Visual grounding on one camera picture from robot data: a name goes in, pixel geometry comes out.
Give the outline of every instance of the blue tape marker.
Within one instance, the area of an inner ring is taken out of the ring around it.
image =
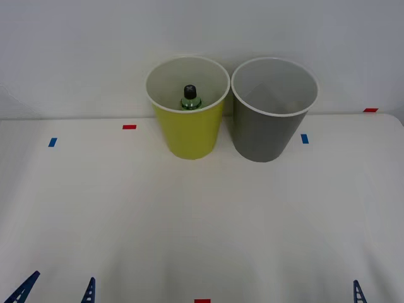
[[[55,147],[57,138],[50,139],[48,147]]]
[[[306,134],[301,134],[303,144],[309,144],[309,138]]]

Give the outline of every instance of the green bottle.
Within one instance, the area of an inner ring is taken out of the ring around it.
[[[184,87],[184,97],[181,98],[182,110],[194,110],[202,108],[202,100],[196,95],[196,87],[187,85]]]

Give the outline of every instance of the white wall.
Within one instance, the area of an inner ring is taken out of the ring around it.
[[[152,116],[145,76],[175,54],[230,72],[285,56],[317,74],[313,112],[392,111],[403,15],[402,0],[3,0],[0,117]]]

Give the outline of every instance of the gray cup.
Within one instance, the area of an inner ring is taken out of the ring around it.
[[[280,156],[318,94],[311,73],[272,57],[241,64],[234,71],[232,89],[233,144],[244,158],[255,162]]]

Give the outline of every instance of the yellow cup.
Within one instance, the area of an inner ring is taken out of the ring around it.
[[[196,87],[203,108],[181,110],[184,87],[189,84]],[[149,73],[146,93],[174,155],[198,159],[212,151],[229,90],[230,77],[224,67],[203,57],[171,59]]]

